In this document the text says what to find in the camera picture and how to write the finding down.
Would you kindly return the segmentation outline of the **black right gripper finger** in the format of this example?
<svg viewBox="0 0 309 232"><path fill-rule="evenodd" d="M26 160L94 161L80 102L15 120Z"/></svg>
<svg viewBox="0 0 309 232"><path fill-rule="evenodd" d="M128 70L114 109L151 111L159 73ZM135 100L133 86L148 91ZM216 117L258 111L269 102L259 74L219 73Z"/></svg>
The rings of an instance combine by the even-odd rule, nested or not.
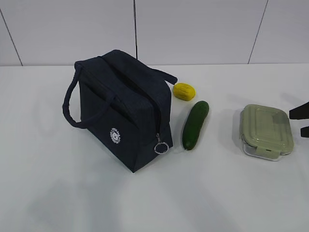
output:
<svg viewBox="0 0 309 232"><path fill-rule="evenodd" d="M289 118L292 120L309 119L309 102L290 110Z"/></svg>
<svg viewBox="0 0 309 232"><path fill-rule="evenodd" d="M309 126L301 128L300 135L303 138L309 138Z"/></svg>

